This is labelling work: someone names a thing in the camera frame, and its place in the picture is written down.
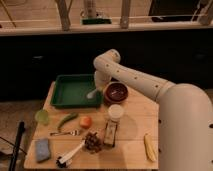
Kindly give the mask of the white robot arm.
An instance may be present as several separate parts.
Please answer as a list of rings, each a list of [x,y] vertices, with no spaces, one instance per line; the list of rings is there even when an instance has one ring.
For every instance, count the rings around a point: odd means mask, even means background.
[[[213,103],[199,87],[120,64],[110,49],[97,56],[95,81],[116,79],[159,104],[159,171],[213,171]]]

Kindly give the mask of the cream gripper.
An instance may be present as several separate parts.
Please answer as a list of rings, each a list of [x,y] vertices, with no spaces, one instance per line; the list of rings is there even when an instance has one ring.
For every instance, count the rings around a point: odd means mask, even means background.
[[[95,82],[96,89],[98,91],[102,91],[110,82],[110,77],[105,73],[96,71],[94,73],[94,82]]]

